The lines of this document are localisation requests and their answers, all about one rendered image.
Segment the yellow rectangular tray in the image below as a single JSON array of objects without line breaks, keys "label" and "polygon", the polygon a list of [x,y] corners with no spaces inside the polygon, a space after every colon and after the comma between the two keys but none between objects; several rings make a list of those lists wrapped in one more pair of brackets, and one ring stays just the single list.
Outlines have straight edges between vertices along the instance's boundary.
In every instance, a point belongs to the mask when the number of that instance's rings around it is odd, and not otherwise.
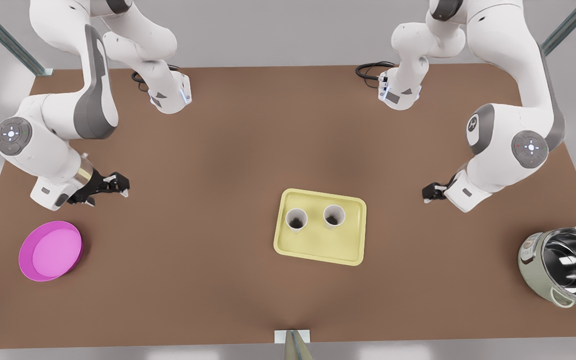
[{"label": "yellow rectangular tray", "polygon": [[[329,205],[345,210],[345,221],[336,228],[325,227],[323,212]],[[288,210],[301,208],[308,216],[306,226],[295,233],[288,228]],[[357,266],[365,253],[367,205],[357,197],[289,188],[281,194],[273,239],[279,255]]]}]

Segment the magenta round plate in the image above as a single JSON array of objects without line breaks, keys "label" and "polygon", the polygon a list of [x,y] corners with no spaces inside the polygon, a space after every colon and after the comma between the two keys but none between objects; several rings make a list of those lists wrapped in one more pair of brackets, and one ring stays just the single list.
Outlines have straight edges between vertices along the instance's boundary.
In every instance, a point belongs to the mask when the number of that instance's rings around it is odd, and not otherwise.
[{"label": "magenta round plate", "polygon": [[35,228],[23,241],[18,266],[29,280],[51,281],[70,272],[82,255],[78,228],[66,221],[51,221]]}]

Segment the white IKEA cup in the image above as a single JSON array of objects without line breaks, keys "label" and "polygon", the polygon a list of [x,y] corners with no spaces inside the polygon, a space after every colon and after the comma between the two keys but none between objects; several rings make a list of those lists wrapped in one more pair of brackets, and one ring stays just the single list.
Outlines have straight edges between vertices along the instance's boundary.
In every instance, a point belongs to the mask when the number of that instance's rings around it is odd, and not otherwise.
[{"label": "white IKEA cup", "polygon": [[346,212],[340,205],[331,204],[324,209],[323,219],[325,227],[333,230],[345,222]]},{"label": "white IKEA cup", "polygon": [[308,222],[307,213],[301,208],[292,208],[286,212],[285,223],[293,233],[300,232]]}]

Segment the green steel cooking pot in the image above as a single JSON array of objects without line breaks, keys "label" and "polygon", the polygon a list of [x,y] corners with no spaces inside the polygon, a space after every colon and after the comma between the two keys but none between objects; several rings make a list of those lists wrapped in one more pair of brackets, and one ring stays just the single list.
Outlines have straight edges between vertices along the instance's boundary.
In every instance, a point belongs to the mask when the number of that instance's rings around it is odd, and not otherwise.
[{"label": "green steel cooking pot", "polygon": [[576,226],[538,232],[518,250],[526,285],[559,308],[576,305]]}]

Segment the silver frame post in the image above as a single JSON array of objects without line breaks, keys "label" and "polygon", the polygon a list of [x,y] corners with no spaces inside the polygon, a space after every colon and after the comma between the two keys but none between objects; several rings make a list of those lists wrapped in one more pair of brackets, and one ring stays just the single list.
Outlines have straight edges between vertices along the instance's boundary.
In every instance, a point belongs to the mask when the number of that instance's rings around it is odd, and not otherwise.
[{"label": "silver frame post", "polygon": [[544,56],[550,55],[575,29],[576,7],[541,44],[542,54]]},{"label": "silver frame post", "polygon": [[311,342],[309,329],[284,329],[274,331],[274,343],[283,344],[283,360],[313,360],[307,345]]},{"label": "silver frame post", "polygon": [[0,44],[8,50],[34,76],[52,76],[54,70],[45,68],[0,24]]}]

